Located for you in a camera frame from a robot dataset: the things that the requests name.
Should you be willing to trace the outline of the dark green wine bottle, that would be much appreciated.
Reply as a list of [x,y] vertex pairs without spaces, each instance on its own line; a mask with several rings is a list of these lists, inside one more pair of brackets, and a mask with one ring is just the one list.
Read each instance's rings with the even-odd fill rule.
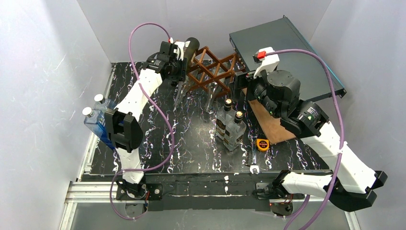
[[183,47],[183,60],[187,61],[187,64],[190,65],[192,59],[195,57],[196,52],[199,50],[200,42],[197,38],[190,37],[184,42]]

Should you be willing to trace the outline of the clear square liquor bottle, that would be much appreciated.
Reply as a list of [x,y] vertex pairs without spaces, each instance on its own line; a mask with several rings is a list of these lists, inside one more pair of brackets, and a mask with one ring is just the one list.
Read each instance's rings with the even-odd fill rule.
[[234,118],[226,125],[223,143],[229,151],[233,151],[237,148],[246,131],[247,125],[242,121],[243,117],[244,113],[237,111]]
[[235,116],[236,110],[234,109],[233,105],[234,103],[232,99],[227,98],[224,101],[224,106],[217,111],[215,133],[216,136],[221,140],[223,140],[225,137],[227,123],[230,122]]

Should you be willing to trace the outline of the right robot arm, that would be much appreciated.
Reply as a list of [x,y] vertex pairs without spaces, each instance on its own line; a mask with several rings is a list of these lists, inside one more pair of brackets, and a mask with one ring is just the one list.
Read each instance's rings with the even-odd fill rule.
[[287,131],[313,149],[333,171],[330,175],[308,175],[284,170],[255,196],[270,199],[290,194],[325,197],[341,210],[352,212],[371,207],[377,198],[375,189],[388,176],[364,164],[343,142],[327,114],[314,102],[302,100],[300,81],[290,72],[275,70],[238,72],[231,82],[232,92],[246,90],[249,101],[258,101],[280,120]]

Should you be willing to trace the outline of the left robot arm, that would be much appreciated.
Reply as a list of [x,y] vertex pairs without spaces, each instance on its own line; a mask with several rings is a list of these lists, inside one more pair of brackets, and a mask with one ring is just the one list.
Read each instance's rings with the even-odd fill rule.
[[162,42],[160,50],[150,55],[142,65],[136,83],[114,109],[104,113],[108,138],[118,153],[122,180],[119,188],[134,198],[143,198],[147,186],[143,183],[139,146],[144,132],[139,118],[151,95],[164,80],[183,82],[200,42],[190,37],[185,42]]

